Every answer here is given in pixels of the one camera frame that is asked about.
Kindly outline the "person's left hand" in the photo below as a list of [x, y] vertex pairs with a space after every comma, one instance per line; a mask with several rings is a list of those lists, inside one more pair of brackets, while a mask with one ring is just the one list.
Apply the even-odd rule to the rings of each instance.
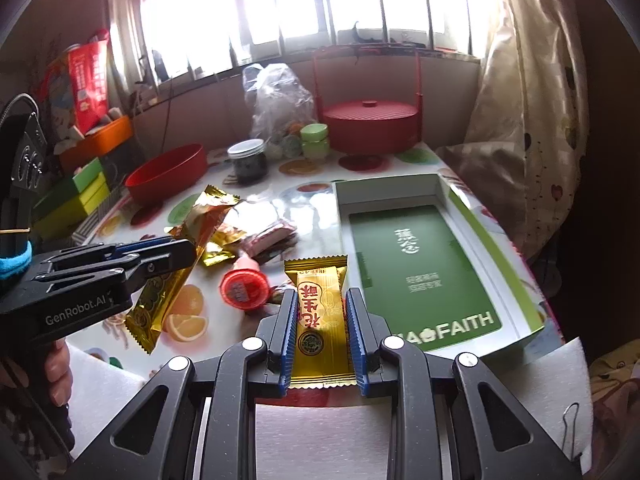
[[[28, 387], [30, 375], [11, 359], [8, 359], [10, 374], [4, 365], [1, 365], [1, 388], [15, 389], [18, 386]], [[56, 406], [63, 406], [72, 396], [73, 373], [70, 369], [70, 349], [65, 339], [55, 341], [50, 347], [44, 360], [42, 371], [37, 376], [46, 378], [46, 385], [51, 402]]]

